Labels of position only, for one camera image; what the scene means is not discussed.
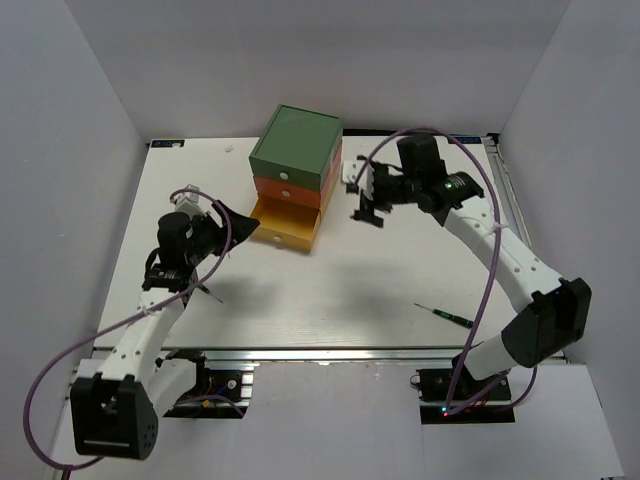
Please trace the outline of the yellow bottom drawer box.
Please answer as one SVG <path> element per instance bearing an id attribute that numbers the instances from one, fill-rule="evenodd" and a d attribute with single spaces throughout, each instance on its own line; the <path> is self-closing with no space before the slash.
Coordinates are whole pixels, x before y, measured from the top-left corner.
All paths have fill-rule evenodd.
<path id="1" fill-rule="evenodd" d="M 327 210 L 304 207 L 260 196 L 250 217 L 260 221 L 252 237 L 265 242 L 277 243 L 290 249 L 310 252 Z"/>

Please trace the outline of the slim green screwdriver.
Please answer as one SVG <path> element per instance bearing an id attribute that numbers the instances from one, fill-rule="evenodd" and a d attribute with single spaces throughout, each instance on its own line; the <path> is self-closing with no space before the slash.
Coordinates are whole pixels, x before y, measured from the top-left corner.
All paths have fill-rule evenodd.
<path id="1" fill-rule="evenodd" d="M 205 294 L 211 296 L 213 299 L 215 299 L 217 302 L 223 304 L 223 300 L 221 300 L 218 296 L 216 296 L 208 287 L 204 286 L 204 285 L 200 285 L 198 287 L 201 291 L 203 291 Z"/>
<path id="2" fill-rule="evenodd" d="M 426 310 L 426 311 L 432 313 L 433 315 L 436 315 L 436 316 L 438 316 L 438 317 L 440 317 L 442 319 L 445 319 L 445 320 L 447 320 L 447 321 L 449 321 L 449 322 L 451 322 L 451 323 L 453 323 L 453 324 L 455 324 L 457 326 L 465 328 L 467 330 L 470 330 L 474 325 L 473 321 L 471 321 L 469 319 L 466 319 L 464 317 L 461 317 L 459 315 L 454 315 L 454 314 L 451 314 L 449 312 L 442 311 L 440 309 L 427 307 L 427 306 L 419 304 L 419 303 L 415 303 L 415 306 L 418 307 L 418 308 L 421 308 L 423 310 Z"/>

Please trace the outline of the green top drawer box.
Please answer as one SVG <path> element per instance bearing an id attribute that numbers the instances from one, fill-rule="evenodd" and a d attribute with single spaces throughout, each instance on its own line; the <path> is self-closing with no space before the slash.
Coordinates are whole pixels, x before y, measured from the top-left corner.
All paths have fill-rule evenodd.
<path id="1" fill-rule="evenodd" d="M 281 104 L 249 155 L 252 173 L 318 192 L 342 135 L 341 118 Z"/>

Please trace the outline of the orange drawer box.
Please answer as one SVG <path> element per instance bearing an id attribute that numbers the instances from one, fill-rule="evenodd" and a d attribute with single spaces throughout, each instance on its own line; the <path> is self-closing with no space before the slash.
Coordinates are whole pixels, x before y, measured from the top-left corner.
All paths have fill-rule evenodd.
<path id="1" fill-rule="evenodd" d="M 256 191 L 260 196 L 266 196 L 293 204 L 319 209 L 324 212 L 330 201 L 331 195 L 338 182 L 339 170 L 342 159 L 342 146 L 339 147 L 331 160 L 329 173 L 320 191 L 302 188 L 284 180 L 276 181 L 266 177 L 254 176 Z"/>

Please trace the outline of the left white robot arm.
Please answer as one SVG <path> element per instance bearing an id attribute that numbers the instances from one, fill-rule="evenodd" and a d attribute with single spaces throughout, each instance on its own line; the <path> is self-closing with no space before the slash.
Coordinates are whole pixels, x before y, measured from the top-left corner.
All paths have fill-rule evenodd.
<path id="1" fill-rule="evenodd" d="M 158 221 L 158 246 L 149 255 L 138 312 L 109 356 L 70 392 L 75 449 L 80 455 L 144 460 L 157 440 L 161 416 L 185 394 L 199 399 L 211 374 L 190 359 L 158 355 L 184 312 L 209 256 L 222 258 L 259 227 L 257 219 L 219 203 L 214 220 L 189 198 Z"/>

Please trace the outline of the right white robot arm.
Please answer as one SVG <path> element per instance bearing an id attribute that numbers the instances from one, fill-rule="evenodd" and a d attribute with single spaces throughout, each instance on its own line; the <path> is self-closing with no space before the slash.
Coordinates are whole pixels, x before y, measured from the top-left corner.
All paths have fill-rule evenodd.
<path id="1" fill-rule="evenodd" d="M 505 226 L 493 190 L 465 172 L 448 172 L 435 136 L 400 133 L 391 138 L 399 166 L 367 156 L 344 171 L 348 192 L 360 198 L 353 220 L 382 227 L 380 212 L 416 205 L 476 256 L 488 269 L 487 284 L 500 285 L 516 313 L 499 334 L 459 356 L 451 374 L 453 390 L 475 398 L 488 378 L 516 366 L 533 368 L 581 340 L 592 298 L 588 284 L 564 278 Z"/>

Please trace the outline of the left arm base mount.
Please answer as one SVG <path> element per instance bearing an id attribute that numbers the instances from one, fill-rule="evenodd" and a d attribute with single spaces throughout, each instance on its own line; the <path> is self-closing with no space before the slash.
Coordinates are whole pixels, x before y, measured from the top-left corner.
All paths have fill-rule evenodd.
<path id="1" fill-rule="evenodd" d="M 195 385 L 179 397 L 165 418 L 182 419 L 240 419 L 239 411 L 248 409 L 249 395 L 243 392 L 247 386 L 246 371 L 239 367 L 220 367 L 209 361 L 204 352 L 177 349 L 164 358 L 155 360 L 159 369 L 169 360 L 188 360 L 196 365 Z"/>

